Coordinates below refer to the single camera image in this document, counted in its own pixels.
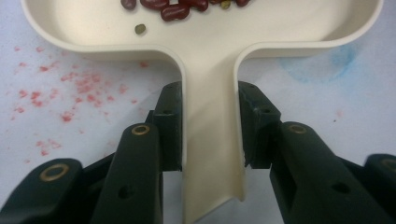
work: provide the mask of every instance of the blue stain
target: blue stain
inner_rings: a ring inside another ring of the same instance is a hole
[[[281,67],[300,82],[326,83],[350,73],[355,58],[353,46],[344,45],[313,57],[278,60]]]

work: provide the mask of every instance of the white table surface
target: white table surface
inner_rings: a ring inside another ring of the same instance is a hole
[[[52,46],[16,0],[0,0],[0,205],[37,165],[74,158],[84,166],[111,154],[127,126],[144,121],[162,87],[180,80],[163,62],[94,62]],[[314,128],[333,152],[363,164],[396,154],[396,4],[346,46],[310,58],[242,63],[282,121]],[[282,223],[267,170],[247,169],[247,199],[197,223]],[[164,176],[164,223],[181,223],[181,173]]]

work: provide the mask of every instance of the bean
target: bean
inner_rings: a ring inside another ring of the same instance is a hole
[[[221,5],[221,8],[222,8],[222,9],[227,9],[227,8],[230,7],[231,1],[229,1],[229,0],[222,1],[220,5]]]
[[[158,11],[169,6],[169,0],[140,0],[140,3],[143,7]]]
[[[237,4],[239,7],[244,7],[245,5],[248,4],[248,1],[249,1],[249,0],[235,0],[236,4]]]
[[[125,9],[134,10],[136,7],[136,0],[121,0],[121,4]]]
[[[135,32],[137,35],[141,35],[141,34],[145,33],[145,31],[146,31],[146,25],[145,25],[145,24],[138,24],[138,25],[136,25],[136,27],[134,28],[134,32]]]
[[[190,7],[187,4],[177,3],[169,5],[161,11],[164,21],[183,20],[190,14]]]
[[[178,0],[178,2],[196,8],[198,11],[206,11],[209,7],[208,0]]]

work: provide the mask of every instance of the red stain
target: red stain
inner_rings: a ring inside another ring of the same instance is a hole
[[[38,142],[35,143],[35,145],[37,147],[43,147],[44,146],[44,142],[43,141],[38,141]]]
[[[43,106],[43,102],[42,102],[42,101],[32,101],[32,104],[33,104],[35,107],[41,107],[41,106]]]
[[[75,99],[75,102],[76,102],[76,104],[81,103],[81,102],[82,102],[82,99],[79,98],[79,97],[77,97],[77,98]]]
[[[40,95],[41,95],[40,91],[34,91],[32,92],[32,96],[30,97],[30,99],[36,100]]]
[[[341,117],[343,117],[344,116],[344,112],[342,111],[342,110],[337,110],[337,117],[338,118],[341,118]]]
[[[59,61],[55,61],[52,64],[50,64],[49,66],[40,66],[39,70],[40,70],[40,72],[47,72],[51,68],[57,68],[58,66],[59,66]]]
[[[50,153],[46,149],[41,149],[41,156],[48,156]]]
[[[37,100],[37,98],[41,95],[40,91],[33,91],[30,99],[32,100],[32,104],[35,107],[41,107],[43,105],[42,101]]]
[[[112,101],[114,101],[114,97],[112,97],[112,96],[107,96],[107,100],[112,102]]]
[[[58,96],[58,94],[59,94],[59,91],[57,89],[52,89],[52,90],[50,90],[49,98],[55,99],[55,97]]]
[[[121,94],[124,94],[126,91],[128,91],[128,87],[125,85],[125,84],[120,84],[120,87],[119,87],[119,92],[121,93]]]
[[[92,94],[88,94],[87,100],[88,100],[88,102],[95,102],[96,101],[96,97],[94,95],[92,95]]]
[[[49,139],[49,144],[50,144],[50,146],[51,146],[53,149],[61,148],[61,147],[62,147],[61,144],[57,143],[56,141],[54,141],[54,140],[52,140],[52,139]]]
[[[44,49],[41,47],[37,47],[37,48],[35,48],[35,51],[37,51],[37,53],[41,53],[44,51]]]
[[[77,77],[77,76],[78,76],[78,73],[71,72],[67,75],[62,76],[61,81],[67,81],[67,80],[71,81],[71,80],[73,80],[74,77]]]
[[[147,67],[149,67],[149,64],[147,62],[140,62],[140,67],[147,68]]]
[[[92,81],[93,82],[100,82],[100,76],[98,74],[93,74],[92,75]]]
[[[17,111],[18,113],[23,113],[23,112],[24,112],[24,109],[23,109],[23,107],[19,106],[19,107],[17,107],[17,108],[15,109],[15,111]]]
[[[46,66],[40,66],[40,71],[41,71],[41,72],[47,72],[48,70],[50,70],[48,67],[46,67]]]
[[[27,91],[20,90],[20,97],[21,97],[21,98],[23,98],[23,97],[25,97],[25,96],[27,96],[27,95],[28,95]]]
[[[64,112],[64,113],[61,115],[61,118],[62,118],[62,120],[63,120],[65,123],[68,123],[68,122],[70,122],[70,121],[72,120],[73,116],[74,116],[74,113],[72,113],[72,112],[70,112],[70,111],[66,111],[66,112]]]
[[[93,104],[95,107],[101,107],[102,106],[102,101],[96,100],[95,104]]]

